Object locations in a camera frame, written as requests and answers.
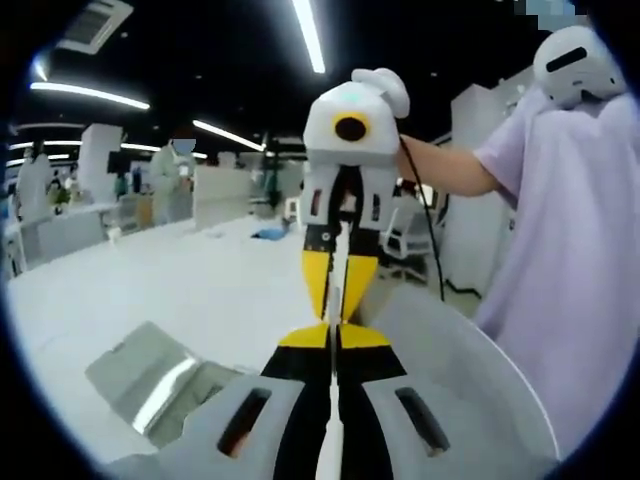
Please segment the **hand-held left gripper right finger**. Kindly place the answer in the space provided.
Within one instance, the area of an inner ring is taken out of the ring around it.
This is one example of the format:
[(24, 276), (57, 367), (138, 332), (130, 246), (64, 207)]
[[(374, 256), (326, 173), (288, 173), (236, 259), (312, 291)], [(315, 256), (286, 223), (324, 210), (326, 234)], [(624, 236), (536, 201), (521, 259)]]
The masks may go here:
[(344, 465), (359, 479), (507, 479), (508, 446), (478, 406), (405, 368), (390, 341), (341, 324)]

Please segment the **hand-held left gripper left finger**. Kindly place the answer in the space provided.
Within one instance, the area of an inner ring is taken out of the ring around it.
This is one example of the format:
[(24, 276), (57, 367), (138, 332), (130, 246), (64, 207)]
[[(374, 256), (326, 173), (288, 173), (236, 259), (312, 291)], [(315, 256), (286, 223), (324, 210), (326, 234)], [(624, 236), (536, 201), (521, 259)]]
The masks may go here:
[(331, 479), (334, 328), (288, 334), (259, 375), (232, 380), (154, 454), (107, 466), (110, 479)]

